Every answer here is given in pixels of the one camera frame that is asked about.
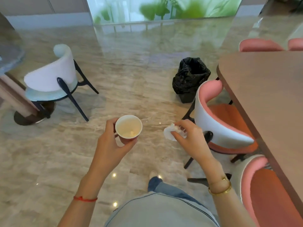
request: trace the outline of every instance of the cup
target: cup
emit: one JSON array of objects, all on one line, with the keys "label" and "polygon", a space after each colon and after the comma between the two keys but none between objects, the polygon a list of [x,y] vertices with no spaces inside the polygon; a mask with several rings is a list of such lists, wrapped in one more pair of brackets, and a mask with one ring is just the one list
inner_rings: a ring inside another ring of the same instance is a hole
[{"label": "cup", "polygon": [[141,133],[142,127],[141,120],[133,115],[124,115],[115,124],[116,132],[123,144],[136,139]]}]

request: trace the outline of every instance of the jeans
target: jeans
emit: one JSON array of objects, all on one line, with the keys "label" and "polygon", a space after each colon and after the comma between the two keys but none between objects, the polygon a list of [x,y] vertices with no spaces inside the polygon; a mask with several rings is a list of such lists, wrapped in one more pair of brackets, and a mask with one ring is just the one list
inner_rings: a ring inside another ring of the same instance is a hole
[{"label": "jeans", "polygon": [[183,190],[164,183],[163,180],[158,178],[157,176],[155,176],[149,180],[149,186],[148,186],[147,190],[149,192],[153,191],[156,193],[166,194],[168,196],[175,197],[175,198],[183,198],[183,199],[186,199],[191,202],[196,202],[197,204],[203,206],[200,202],[198,202],[192,196],[185,193]]}]

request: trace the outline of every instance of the black trash can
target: black trash can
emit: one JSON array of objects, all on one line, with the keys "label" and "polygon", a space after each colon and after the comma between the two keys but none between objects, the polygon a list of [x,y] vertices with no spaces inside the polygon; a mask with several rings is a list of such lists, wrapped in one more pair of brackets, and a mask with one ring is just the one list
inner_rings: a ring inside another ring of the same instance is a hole
[{"label": "black trash can", "polygon": [[172,87],[182,103],[191,103],[194,100],[199,86],[208,80],[210,73],[199,57],[187,57],[180,62]]}]

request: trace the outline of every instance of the tabletop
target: tabletop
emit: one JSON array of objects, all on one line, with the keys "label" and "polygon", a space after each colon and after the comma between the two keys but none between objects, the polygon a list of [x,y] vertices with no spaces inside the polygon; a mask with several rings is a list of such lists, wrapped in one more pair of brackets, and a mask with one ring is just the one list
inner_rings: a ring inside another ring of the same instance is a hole
[{"label": "tabletop", "polygon": [[303,217],[303,51],[232,53],[217,73]]},{"label": "tabletop", "polygon": [[24,55],[24,50],[17,45],[0,44],[0,76],[15,68]]}]

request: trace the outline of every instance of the foot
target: foot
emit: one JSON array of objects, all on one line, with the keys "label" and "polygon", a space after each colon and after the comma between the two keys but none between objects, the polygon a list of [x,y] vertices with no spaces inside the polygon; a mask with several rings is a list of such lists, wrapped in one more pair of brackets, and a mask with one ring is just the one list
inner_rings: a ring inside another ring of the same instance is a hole
[{"label": "foot", "polygon": [[157,171],[153,170],[150,174],[149,174],[149,179],[152,179],[153,177],[157,177],[158,173]]}]

